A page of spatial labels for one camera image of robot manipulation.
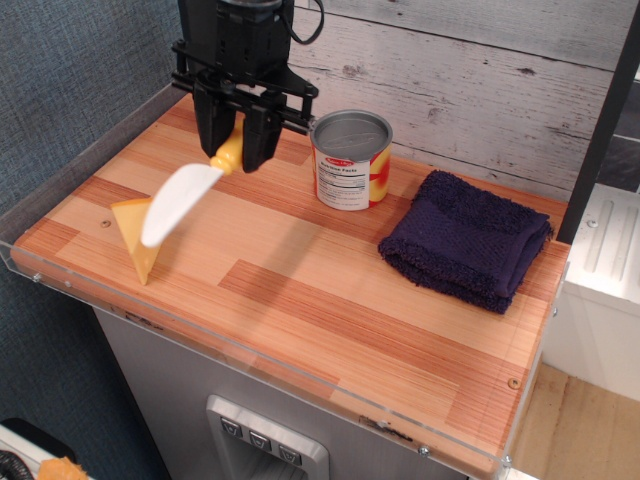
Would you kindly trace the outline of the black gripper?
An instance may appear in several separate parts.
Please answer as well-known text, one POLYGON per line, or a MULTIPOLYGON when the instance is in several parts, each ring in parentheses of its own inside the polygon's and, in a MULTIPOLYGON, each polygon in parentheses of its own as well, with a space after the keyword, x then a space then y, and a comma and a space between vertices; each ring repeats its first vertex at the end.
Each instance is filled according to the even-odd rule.
POLYGON ((245 115, 242 167, 257 171, 275 153, 282 126, 305 133, 318 89, 288 65, 292 1, 180 1, 182 38, 174 42, 176 87, 193 95, 202 150, 213 157, 245 115))

